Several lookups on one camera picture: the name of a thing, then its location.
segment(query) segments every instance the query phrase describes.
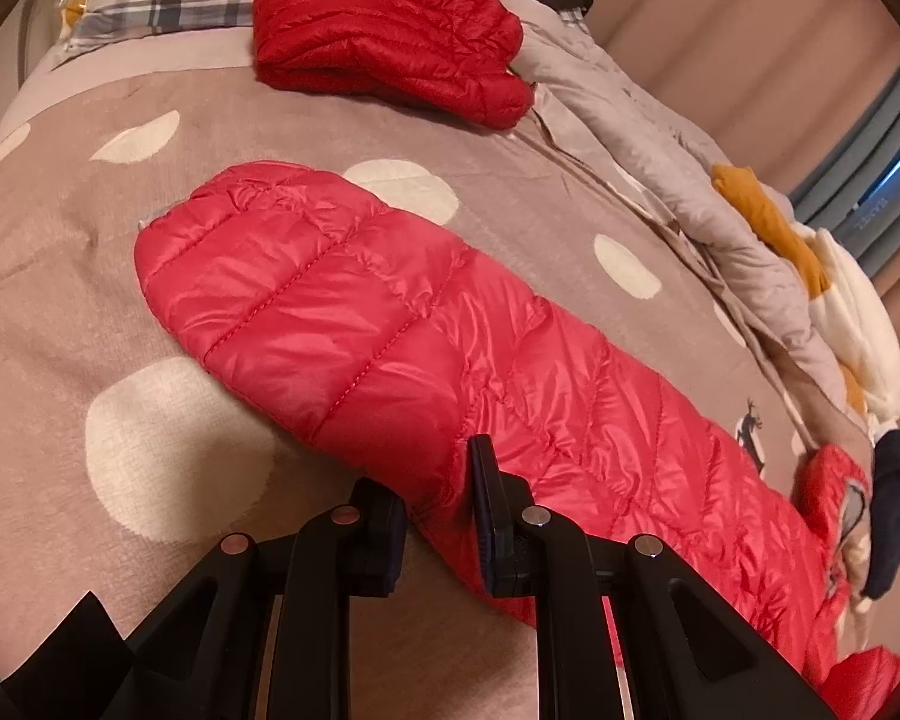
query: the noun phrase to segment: red puffer jacket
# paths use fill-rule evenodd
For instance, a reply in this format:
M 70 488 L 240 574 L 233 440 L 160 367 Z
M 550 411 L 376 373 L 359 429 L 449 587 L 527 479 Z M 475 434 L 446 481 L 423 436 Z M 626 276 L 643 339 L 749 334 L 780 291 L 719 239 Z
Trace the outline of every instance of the red puffer jacket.
M 659 374 L 453 233 L 333 173 L 226 170 L 140 234 L 136 266 L 190 354 L 401 495 L 472 590 L 466 439 L 489 433 L 538 503 L 597 536 L 658 533 L 823 684 L 848 592 L 839 575 L 827 591 L 829 529 L 858 476 L 837 448 L 809 466 L 804 518 Z M 533 621 L 529 601 L 504 606 Z
M 506 69 L 523 28 L 499 0 L 255 0 L 253 38 L 277 89 L 429 103 L 496 129 L 533 103 Z

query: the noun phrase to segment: white polka dot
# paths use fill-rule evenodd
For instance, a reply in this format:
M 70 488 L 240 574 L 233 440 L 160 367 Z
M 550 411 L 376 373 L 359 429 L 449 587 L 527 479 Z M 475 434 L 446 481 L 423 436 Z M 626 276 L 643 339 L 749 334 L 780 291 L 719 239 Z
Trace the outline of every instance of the white polka dot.
M 733 323 L 733 320 L 730 317 L 727 317 L 727 309 L 722 306 L 721 303 L 718 303 L 716 300 L 713 301 L 713 313 L 717 314 L 717 319 L 720 319 L 720 324 L 724 326 L 725 331 L 730 333 L 730 338 L 733 338 L 733 341 L 737 344 L 737 346 L 746 346 L 746 341 L 744 337 L 741 335 L 740 331 L 737 330 L 737 326 Z
M 86 463 L 97 498 L 152 541 L 221 533 L 263 494 L 275 446 L 266 420 L 188 357 L 132 373 L 87 412 Z
M 379 197 L 392 208 L 410 211 L 434 224 L 447 224 L 460 200 L 442 178 L 416 162 L 371 159 L 354 165 L 343 177 Z
M 794 453 L 794 457 L 798 460 L 803 460 L 803 456 L 807 453 L 807 448 L 803 445 L 803 440 L 796 430 L 794 430 L 794 435 L 790 438 L 790 451 Z
M 101 146 L 90 159 L 116 165 L 143 162 L 170 143 L 179 126 L 180 114 L 170 111 L 152 122 L 125 129 Z
M 10 135 L 7 135 L 7 137 L 0 141 L 0 162 L 2 162 L 2 159 L 4 159 L 7 154 L 14 151 L 17 146 L 20 146 L 20 143 L 26 141 L 28 135 L 29 122 L 23 124 L 21 127 L 17 127 Z
M 607 275 L 634 298 L 649 300 L 660 291 L 660 280 L 623 244 L 606 235 L 597 235 L 593 239 L 593 253 Z

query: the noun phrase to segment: orange fabric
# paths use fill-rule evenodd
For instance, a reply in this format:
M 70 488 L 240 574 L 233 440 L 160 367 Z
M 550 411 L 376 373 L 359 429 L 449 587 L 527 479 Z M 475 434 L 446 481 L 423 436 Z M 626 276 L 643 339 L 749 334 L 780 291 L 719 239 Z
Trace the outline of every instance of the orange fabric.
M 756 237 L 793 263 L 811 300 L 830 288 L 830 279 L 817 255 L 790 228 L 750 167 L 714 165 L 712 180 L 713 188 L 746 219 Z
M 63 22 L 67 26 L 73 26 L 83 18 L 87 9 L 87 0 L 68 0 L 63 6 Z
M 850 408 L 855 410 L 856 413 L 866 416 L 864 389 L 857 381 L 857 377 L 853 375 L 852 370 L 839 360 L 837 360 L 837 365 L 840 365 L 840 372 L 844 375 L 844 381 L 847 382 L 847 403 L 850 403 Z

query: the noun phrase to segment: bed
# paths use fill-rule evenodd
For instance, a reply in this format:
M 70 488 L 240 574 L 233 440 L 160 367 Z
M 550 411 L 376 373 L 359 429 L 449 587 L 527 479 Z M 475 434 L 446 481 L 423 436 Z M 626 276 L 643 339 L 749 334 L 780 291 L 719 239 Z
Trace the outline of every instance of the bed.
M 37 64 L 0 125 L 1 678 L 87 590 L 127 632 L 224 533 L 279 536 L 346 498 L 353 472 L 228 394 L 134 272 L 142 226 L 261 159 L 338 173 L 490 255 L 663 374 L 787 498 L 818 447 L 840 447 L 864 481 L 839 512 L 856 605 L 837 625 L 845 652 L 862 643 L 872 426 L 799 279 L 714 193 L 728 160 L 705 133 L 578 15 L 502 1 L 527 36 L 514 69 L 536 83 L 533 114 L 502 133 L 266 87 L 242 17 L 77 32 Z M 353 641 L 356 717 L 535 716 L 533 631 L 417 533 L 394 598 L 355 602 Z

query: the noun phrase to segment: navy blue cloth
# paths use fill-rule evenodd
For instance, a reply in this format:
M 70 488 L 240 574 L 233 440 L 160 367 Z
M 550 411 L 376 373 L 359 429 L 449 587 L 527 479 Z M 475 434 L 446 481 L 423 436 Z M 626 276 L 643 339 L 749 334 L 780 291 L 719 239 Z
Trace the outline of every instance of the navy blue cloth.
M 871 539 L 864 595 L 875 599 L 890 589 L 900 567 L 900 430 L 885 434 L 874 448 Z

